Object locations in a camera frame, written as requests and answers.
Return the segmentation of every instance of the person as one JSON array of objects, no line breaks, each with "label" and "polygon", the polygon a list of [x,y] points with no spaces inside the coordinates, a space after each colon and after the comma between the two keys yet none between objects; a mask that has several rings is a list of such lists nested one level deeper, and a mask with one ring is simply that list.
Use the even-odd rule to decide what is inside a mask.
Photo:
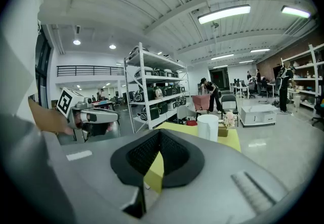
[{"label": "person", "polygon": [[249,81],[249,79],[251,78],[252,76],[251,76],[251,74],[250,74],[250,71],[248,71],[248,81]]},{"label": "person", "polygon": [[286,74],[282,76],[282,84],[281,88],[279,90],[279,106],[280,106],[280,112],[290,114],[289,111],[287,111],[287,96],[288,96],[288,86],[289,82],[288,80],[292,80],[292,85],[295,86],[296,83],[294,81],[294,74],[296,72],[296,69],[291,66],[287,69]]},{"label": "person", "polygon": [[[40,130],[73,135],[60,112],[46,109],[30,96],[37,93],[35,49],[41,23],[37,19],[43,0],[10,0],[0,22],[0,78],[2,113],[36,124]],[[77,123],[80,115],[75,115]]]},{"label": "person", "polygon": [[218,114],[222,113],[223,108],[222,108],[222,104],[219,101],[217,85],[213,84],[212,82],[208,82],[206,78],[202,78],[200,84],[201,87],[208,89],[209,93],[211,94],[208,111],[212,112],[214,110],[214,99],[215,99],[216,106],[217,106],[217,113]]},{"label": "person", "polygon": [[261,95],[262,85],[261,85],[261,75],[259,69],[257,69],[257,86],[258,86],[258,95]]}]

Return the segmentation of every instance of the brick wall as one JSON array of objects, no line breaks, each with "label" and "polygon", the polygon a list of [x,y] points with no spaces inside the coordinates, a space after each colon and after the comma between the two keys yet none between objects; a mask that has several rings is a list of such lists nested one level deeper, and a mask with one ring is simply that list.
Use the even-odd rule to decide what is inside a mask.
[{"label": "brick wall", "polygon": [[323,28],[318,28],[306,35],[305,37],[299,39],[298,41],[292,43],[290,46],[282,49],[275,55],[267,58],[266,60],[257,63],[257,68],[260,70],[262,76],[267,79],[274,79],[273,68],[281,65],[281,58],[286,59],[292,57],[299,53],[305,52],[309,49],[308,45],[312,44],[316,47],[324,43],[324,30]]}]

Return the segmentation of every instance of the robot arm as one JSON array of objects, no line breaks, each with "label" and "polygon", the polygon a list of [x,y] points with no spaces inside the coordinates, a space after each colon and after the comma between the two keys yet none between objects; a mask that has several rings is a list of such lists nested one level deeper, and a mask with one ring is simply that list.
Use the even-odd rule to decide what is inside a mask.
[{"label": "robot arm", "polygon": [[93,108],[91,98],[75,90],[63,88],[57,109],[67,118],[68,126],[78,129],[75,116],[80,113],[82,123],[101,124],[118,121],[119,114],[113,110]]}]

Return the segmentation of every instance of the ceiling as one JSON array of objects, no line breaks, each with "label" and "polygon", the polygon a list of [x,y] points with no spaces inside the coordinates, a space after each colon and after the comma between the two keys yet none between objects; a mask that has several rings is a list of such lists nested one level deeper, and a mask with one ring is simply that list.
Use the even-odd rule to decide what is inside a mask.
[{"label": "ceiling", "polygon": [[[251,12],[200,25],[197,17],[245,5]],[[307,10],[309,19],[282,14],[284,5]],[[260,61],[296,41],[316,26],[311,0],[44,0],[39,19],[52,25],[54,41],[65,51],[99,52],[124,58],[141,41],[153,52],[173,55],[188,64],[234,65]],[[81,26],[76,35],[76,25]],[[81,45],[72,41],[78,38]],[[115,44],[115,50],[109,45]],[[251,49],[269,52],[250,53]],[[215,56],[234,54],[224,59]]]},{"label": "ceiling", "polygon": [[57,84],[57,86],[59,86],[60,88],[63,88],[63,87],[67,87],[67,88],[71,88],[71,89],[74,89],[74,90],[78,90],[79,88],[77,87],[77,85],[80,86],[80,88],[82,90],[86,90],[86,89],[101,89],[103,86],[105,86],[106,88],[108,87],[117,87],[117,81],[91,81],[91,82],[74,82],[74,83],[63,83],[63,84]]}]

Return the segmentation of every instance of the person in black clothes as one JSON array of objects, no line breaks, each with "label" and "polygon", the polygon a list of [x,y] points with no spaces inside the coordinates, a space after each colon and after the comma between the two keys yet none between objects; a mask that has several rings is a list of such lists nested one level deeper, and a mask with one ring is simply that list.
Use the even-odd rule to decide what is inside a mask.
[{"label": "person in black clothes", "polygon": [[290,113],[287,111],[287,95],[288,95],[288,80],[292,79],[292,85],[295,85],[294,82],[294,74],[296,69],[292,66],[291,68],[287,69],[286,75],[282,79],[281,88],[279,90],[279,105],[280,105],[280,111],[282,113]]},{"label": "person in black clothes", "polygon": [[212,112],[214,110],[214,99],[215,99],[216,106],[217,106],[217,113],[218,114],[222,113],[223,108],[222,108],[222,104],[219,101],[218,87],[216,86],[216,84],[206,81],[206,78],[202,78],[200,84],[203,85],[204,88],[208,89],[209,93],[211,94],[208,111]]},{"label": "person in black clothes", "polygon": [[248,71],[248,81],[249,81],[250,78],[252,78],[252,76],[250,74],[250,71]]},{"label": "person in black clothes", "polygon": [[257,69],[257,85],[258,85],[258,95],[261,95],[261,75],[259,69]]}]

